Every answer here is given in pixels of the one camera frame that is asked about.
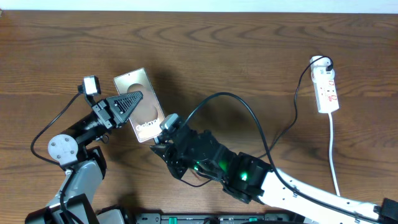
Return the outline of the bronze Galaxy smartphone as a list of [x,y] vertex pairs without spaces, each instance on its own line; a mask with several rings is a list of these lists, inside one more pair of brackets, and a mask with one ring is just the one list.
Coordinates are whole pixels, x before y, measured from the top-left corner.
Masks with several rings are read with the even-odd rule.
[[130,115],[130,123],[139,142],[148,141],[161,133],[164,112],[144,68],[114,78],[120,95],[140,91],[142,100]]

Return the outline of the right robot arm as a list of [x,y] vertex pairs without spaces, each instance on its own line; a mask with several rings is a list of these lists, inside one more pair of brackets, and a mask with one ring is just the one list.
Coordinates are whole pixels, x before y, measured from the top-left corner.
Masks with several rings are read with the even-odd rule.
[[158,136],[151,149],[181,179],[187,170],[218,181],[223,191],[241,202],[256,201],[282,208],[318,223],[397,223],[397,202],[382,205],[333,195],[303,183],[261,159],[236,154],[220,144],[210,131],[184,127]]

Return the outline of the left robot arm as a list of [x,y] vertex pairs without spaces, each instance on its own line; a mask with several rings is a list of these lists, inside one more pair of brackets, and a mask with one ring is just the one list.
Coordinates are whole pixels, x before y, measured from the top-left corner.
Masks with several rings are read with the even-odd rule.
[[118,205],[95,213],[91,204],[96,189],[106,175],[101,148],[88,148],[93,141],[106,141],[112,129],[127,123],[142,101],[141,91],[112,96],[94,102],[91,113],[54,136],[48,144],[52,161],[65,173],[65,180],[53,199],[40,210],[28,214],[26,223],[133,223]]

